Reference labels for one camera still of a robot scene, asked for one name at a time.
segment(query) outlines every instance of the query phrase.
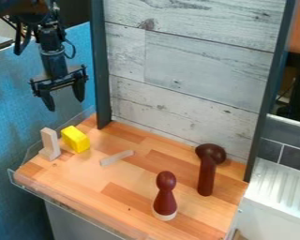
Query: black pole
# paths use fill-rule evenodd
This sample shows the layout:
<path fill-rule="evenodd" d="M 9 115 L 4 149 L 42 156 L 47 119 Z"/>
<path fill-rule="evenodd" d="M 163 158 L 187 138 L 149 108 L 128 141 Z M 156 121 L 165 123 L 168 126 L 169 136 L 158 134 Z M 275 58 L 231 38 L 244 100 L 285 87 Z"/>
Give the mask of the black pole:
<path fill-rule="evenodd" d="M 90 6 L 91 40 L 96 88 L 97 128 L 102 129 L 112 120 L 103 0 L 91 0 Z"/>
<path fill-rule="evenodd" d="M 247 162 L 246 172 L 244 181 L 249 182 L 253 167 L 255 165 L 255 160 L 258 154 L 261 136 L 263 133 L 263 127 L 266 121 L 267 114 L 270 108 L 273 106 L 274 94 L 276 93 L 278 81 L 281 81 L 283 68 L 286 64 L 287 58 L 287 42 L 289 42 L 288 37 L 290 36 L 290 28 L 293 21 L 293 14 L 296 6 L 296 0 L 287 0 L 284 14 L 282 17 L 282 22 L 278 34 L 277 46 L 275 49 L 275 54 L 273 62 L 270 68 L 270 73 L 268 76 L 267 85 L 264 91 L 262 106 L 260 114 L 257 121 L 257 126 L 255 134 L 252 139 L 252 145 L 250 149 L 250 154 Z"/>

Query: brown wooden mushroom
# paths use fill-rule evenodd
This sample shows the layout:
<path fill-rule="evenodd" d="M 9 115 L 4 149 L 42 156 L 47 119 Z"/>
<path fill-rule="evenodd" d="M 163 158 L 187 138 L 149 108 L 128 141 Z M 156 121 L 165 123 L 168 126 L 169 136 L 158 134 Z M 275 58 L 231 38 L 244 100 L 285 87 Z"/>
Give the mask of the brown wooden mushroom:
<path fill-rule="evenodd" d="M 210 196 L 213 193 L 216 166 L 226 160 L 225 150 L 215 144 L 202 144 L 195 150 L 201 160 L 198 193 L 203 196 Z"/>

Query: blue surface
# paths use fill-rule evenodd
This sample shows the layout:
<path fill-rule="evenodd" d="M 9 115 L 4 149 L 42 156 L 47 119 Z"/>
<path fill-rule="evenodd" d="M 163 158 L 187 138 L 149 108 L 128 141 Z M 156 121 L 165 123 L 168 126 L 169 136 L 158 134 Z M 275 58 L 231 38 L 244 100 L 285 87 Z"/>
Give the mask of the blue surface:
<path fill-rule="evenodd" d="M 12 186 L 7 168 L 22 162 L 26 149 L 40 139 L 42 128 L 57 128 L 95 104 L 89 23 L 68 29 L 67 38 L 77 47 L 77 56 L 68 65 L 86 64 L 90 80 L 83 103 L 71 88 L 53 93 L 55 112 L 33 97 L 28 84 L 43 70 L 37 44 L 32 42 L 21 56 L 14 55 L 12 48 L 0 52 L 0 240 L 51 238 L 43 201 Z"/>

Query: whitewashed wood panel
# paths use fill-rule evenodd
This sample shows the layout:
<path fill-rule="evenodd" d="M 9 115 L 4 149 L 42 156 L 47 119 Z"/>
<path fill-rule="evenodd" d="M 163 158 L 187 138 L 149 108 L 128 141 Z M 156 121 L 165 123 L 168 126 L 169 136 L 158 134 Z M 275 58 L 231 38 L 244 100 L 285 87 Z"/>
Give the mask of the whitewashed wood panel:
<path fill-rule="evenodd" d="M 247 159 L 258 114 L 111 76 L 115 116 Z"/>
<path fill-rule="evenodd" d="M 146 33 L 145 81 L 258 113 L 272 53 Z"/>
<path fill-rule="evenodd" d="M 122 118 L 122 117 L 119 117 L 119 116 L 113 116 L 112 117 L 112 120 L 114 121 L 117 121 L 117 122 L 120 122 L 120 123 L 124 123 L 124 124 L 128 124 L 130 126 L 134 126 L 135 128 L 139 128 L 139 129 L 143 129 L 145 131 L 149 131 L 149 132 L 153 132 L 153 133 L 156 133 L 158 135 L 161 135 L 163 137 L 166 137 L 168 139 L 172 139 L 172 140 L 176 140 L 180 143 L 185 143 L 189 146 L 193 146 L 193 147 L 196 147 L 198 146 L 198 143 L 197 142 L 193 142 L 193 141 L 189 141 L 189 140 L 186 140 L 186 139 L 183 139 L 183 138 L 180 138 L 180 137 L 177 137 L 175 135 L 172 135 L 168 132 L 164 132 L 164 131 L 161 131 L 161 130 L 158 130 L 158 129 L 155 129 L 153 127 L 149 127 L 149 126 L 145 126 L 145 125 L 142 125 L 142 124 L 138 124 L 136 122 L 132 122 L 130 120 L 127 120 L 125 118 Z M 227 158 L 228 159 L 231 159 L 231 160 L 234 160 L 234 161 L 237 161 L 237 162 L 242 162 L 242 163 L 247 163 L 247 160 L 246 159 L 243 159 L 241 157 L 238 157 L 238 156 L 235 156 L 235 155 L 232 155 L 230 153 L 227 153 Z"/>
<path fill-rule="evenodd" d="M 147 30 L 273 52 L 286 0 L 107 0 L 105 18 Z"/>
<path fill-rule="evenodd" d="M 143 81 L 145 30 L 107 23 L 106 32 L 110 73 Z"/>

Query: dark red wooden peg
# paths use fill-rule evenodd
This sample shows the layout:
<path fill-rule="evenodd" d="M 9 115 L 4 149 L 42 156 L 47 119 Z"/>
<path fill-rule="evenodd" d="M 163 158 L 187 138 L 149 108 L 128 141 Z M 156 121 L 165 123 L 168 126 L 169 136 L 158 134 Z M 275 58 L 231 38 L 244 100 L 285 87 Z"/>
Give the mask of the dark red wooden peg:
<path fill-rule="evenodd" d="M 154 201 L 153 212 L 156 218 L 168 221 L 175 217 L 177 204 L 173 196 L 176 178 L 172 172 L 161 172 L 157 176 L 159 192 Z"/>
<path fill-rule="evenodd" d="M 210 196 L 213 193 L 216 166 L 226 160 L 225 150 L 215 144 L 202 144 L 196 147 L 196 154 L 201 160 L 198 181 L 198 193 Z"/>

